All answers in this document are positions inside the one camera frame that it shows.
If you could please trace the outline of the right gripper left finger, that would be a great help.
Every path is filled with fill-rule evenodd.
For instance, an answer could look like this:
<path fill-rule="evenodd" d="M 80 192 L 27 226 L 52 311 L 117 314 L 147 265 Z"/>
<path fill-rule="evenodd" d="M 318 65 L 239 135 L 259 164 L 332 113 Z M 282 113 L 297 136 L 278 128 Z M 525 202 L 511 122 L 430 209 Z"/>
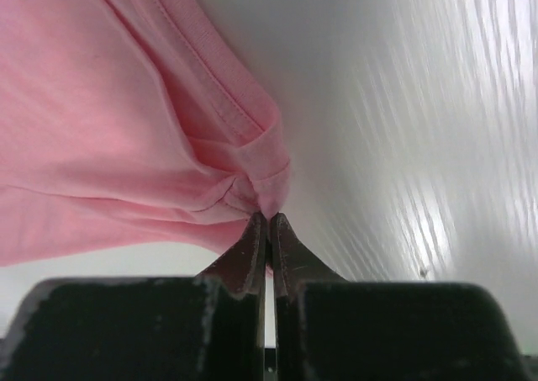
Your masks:
<path fill-rule="evenodd" d="M 53 278 L 1 342 L 4 380 L 261 380 L 267 222 L 193 277 Z"/>

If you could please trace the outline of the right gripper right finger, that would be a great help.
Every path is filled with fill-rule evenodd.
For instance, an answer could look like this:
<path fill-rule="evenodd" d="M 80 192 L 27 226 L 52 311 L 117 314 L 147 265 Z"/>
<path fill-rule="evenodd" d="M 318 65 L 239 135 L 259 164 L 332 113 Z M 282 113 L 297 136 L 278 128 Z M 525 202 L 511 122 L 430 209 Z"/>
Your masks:
<path fill-rule="evenodd" d="M 534 380 L 497 300 L 470 283 L 352 282 L 287 217 L 269 224 L 281 380 Z"/>

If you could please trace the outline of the pink t shirt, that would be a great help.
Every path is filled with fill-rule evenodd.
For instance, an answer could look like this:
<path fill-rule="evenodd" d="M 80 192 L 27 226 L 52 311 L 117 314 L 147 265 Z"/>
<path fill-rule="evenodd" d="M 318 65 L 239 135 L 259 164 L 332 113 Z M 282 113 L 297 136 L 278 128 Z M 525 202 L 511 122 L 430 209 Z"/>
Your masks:
<path fill-rule="evenodd" d="M 1 263 L 225 251 L 290 183 L 281 115 L 197 0 L 1 0 Z"/>

